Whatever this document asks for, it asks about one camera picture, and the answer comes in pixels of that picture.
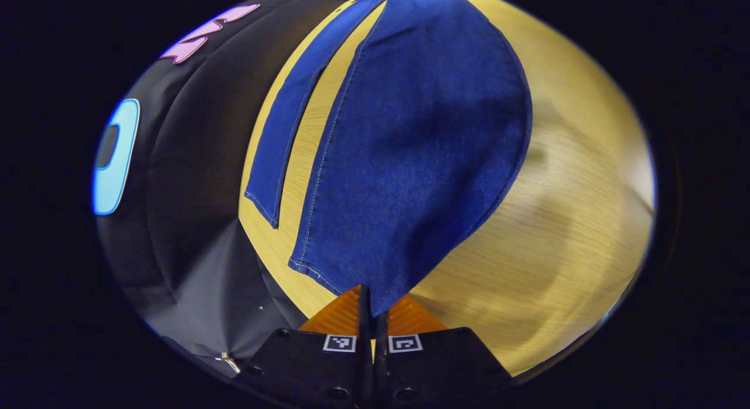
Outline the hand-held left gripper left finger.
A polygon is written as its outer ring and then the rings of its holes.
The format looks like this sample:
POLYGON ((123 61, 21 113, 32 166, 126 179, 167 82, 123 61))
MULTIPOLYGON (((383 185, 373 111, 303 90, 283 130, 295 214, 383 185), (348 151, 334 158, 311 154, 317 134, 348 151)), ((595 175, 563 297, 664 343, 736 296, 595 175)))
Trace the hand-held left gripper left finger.
POLYGON ((370 291, 353 287, 300 328, 274 330, 234 382, 274 408, 368 407, 370 324, 370 291))

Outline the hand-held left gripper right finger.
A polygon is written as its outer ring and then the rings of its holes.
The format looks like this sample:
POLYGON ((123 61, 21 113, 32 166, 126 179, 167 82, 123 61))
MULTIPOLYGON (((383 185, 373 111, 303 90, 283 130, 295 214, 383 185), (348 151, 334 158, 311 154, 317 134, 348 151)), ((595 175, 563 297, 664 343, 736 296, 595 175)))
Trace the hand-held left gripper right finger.
POLYGON ((448 328, 410 296, 377 318, 375 405, 488 408, 512 375, 467 327, 448 328))

